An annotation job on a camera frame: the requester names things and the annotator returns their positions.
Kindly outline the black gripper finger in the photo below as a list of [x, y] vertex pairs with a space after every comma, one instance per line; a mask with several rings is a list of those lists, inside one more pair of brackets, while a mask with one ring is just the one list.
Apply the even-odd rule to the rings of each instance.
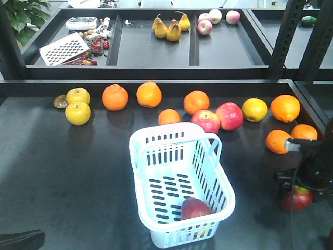
[[1, 249], [40, 249], [46, 234], [42, 230], [1, 234]]

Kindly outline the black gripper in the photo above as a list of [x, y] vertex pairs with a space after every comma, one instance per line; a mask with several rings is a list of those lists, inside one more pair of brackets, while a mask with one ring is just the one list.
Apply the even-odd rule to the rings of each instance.
[[295, 168], [276, 173], [280, 187], [285, 191], [290, 191], [294, 185], [309, 189], [314, 202], [332, 198], [332, 139], [288, 138], [285, 149], [299, 152], [301, 159]]

